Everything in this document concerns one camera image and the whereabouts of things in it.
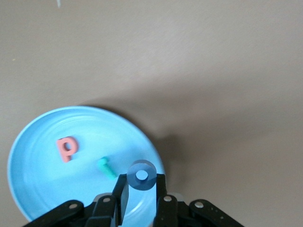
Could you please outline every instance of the hole in cylinder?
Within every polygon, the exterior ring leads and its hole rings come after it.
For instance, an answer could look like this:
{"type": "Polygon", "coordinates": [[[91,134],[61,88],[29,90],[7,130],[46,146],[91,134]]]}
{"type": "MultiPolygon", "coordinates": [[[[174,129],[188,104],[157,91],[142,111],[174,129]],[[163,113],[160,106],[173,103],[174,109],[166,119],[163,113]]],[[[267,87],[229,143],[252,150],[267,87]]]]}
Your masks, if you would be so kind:
{"type": "Polygon", "coordinates": [[[137,173],[136,173],[136,177],[140,180],[140,181],[144,181],[147,179],[148,177],[148,173],[144,170],[139,170],[137,173]]]}

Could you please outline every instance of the beige table surface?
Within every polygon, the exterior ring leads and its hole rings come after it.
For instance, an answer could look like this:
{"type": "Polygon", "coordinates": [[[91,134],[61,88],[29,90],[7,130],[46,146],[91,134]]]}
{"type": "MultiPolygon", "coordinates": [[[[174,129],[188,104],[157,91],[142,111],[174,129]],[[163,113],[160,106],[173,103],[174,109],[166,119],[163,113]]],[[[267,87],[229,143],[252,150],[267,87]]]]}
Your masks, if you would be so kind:
{"type": "Polygon", "coordinates": [[[168,189],[246,227],[303,225],[303,2],[0,2],[0,226],[18,133],[58,107],[126,116],[168,189]]]}

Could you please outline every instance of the green screw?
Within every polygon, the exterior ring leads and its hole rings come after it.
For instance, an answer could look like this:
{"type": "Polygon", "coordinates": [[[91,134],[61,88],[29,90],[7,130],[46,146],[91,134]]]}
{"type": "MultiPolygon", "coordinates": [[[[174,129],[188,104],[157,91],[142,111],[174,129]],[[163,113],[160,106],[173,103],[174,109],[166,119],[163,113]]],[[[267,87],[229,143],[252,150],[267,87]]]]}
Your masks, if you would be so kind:
{"type": "Polygon", "coordinates": [[[109,179],[114,180],[117,175],[115,172],[108,166],[108,158],[103,157],[97,162],[98,169],[105,174],[109,179]]]}

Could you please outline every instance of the metal screw head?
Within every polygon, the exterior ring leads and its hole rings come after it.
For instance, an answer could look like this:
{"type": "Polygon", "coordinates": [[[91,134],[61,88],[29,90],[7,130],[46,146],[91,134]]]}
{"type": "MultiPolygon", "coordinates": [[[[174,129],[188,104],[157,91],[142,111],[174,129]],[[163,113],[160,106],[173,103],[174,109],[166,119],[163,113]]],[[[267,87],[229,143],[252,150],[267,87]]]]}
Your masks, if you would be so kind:
{"type": "Polygon", "coordinates": [[[195,202],[195,207],[197,207],[197,208],[203,208],[204,207],[204,205],[203,205],[203,203],[201,203],[201,202],[195,202]]]}
{"type": "Polygon", "coordinates": [[[108,198],[108,197],[103,199],[103,202],[109,202],[109,201],[110,201],[110,198],[108,198]]]}
{"type": "Polygon", "coordinates": [[[71,204],[68,208],[69,208],[69,209],[75,209],[77,206],[78,206],[77,203],[73,203],[73,204],[71,204]]]}
{"type": "Polygon", "coordinates": [[[169,195],[164,197],[164,201],[166,201],[166,202],[170,202],[171,200],[172,200],[172,198],[169,195]]]}

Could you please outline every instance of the light blue plate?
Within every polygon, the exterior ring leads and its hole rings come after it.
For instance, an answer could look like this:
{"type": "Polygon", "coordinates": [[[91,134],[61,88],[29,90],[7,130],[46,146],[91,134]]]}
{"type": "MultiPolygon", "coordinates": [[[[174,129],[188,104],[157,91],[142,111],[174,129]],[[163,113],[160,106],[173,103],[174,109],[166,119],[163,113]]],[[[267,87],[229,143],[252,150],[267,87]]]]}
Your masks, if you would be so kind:
{"type": "MultiPolygon", "coordinates": [[[[68,200],[88,206],[101,193],[112,192],[111,180],[97,162],[108,158],[117,174],[125,174],[138,159],[152,162],[164,173],[149,139],[132,123],[106,110],[70,106],[47,112],[28,124],[10,151],[8,179],[16,204],[34,220],[68,200]],[[56,141],[74,137],[78,151],[64,163],[56,141]]],[[[124,227],[147,227],[155,216],[155,186],[148,191],[130,187],[124,227]]]]}

